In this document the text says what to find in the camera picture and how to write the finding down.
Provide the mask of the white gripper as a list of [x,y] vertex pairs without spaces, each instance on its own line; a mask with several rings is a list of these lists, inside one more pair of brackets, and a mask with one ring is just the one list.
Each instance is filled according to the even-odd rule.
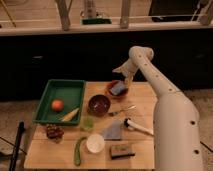
[[136,74],[138,70],[138,67],[130,60],[128,59],[126,62],[124,62],[121,66],[113,69],[114,73],[121,73],[123,76],[125,76],[125,85],[127,88],[129,88],[133,82],[133,76]]

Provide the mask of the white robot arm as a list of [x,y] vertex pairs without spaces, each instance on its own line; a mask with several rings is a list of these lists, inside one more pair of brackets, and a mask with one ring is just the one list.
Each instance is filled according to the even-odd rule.
[[153,112],[155,171],[204,171],[199,136],[199,112],[192,101],[152,63],[154,51],[133,46],[129,58],[114,72],[130,83],[140,70],[157,102]]

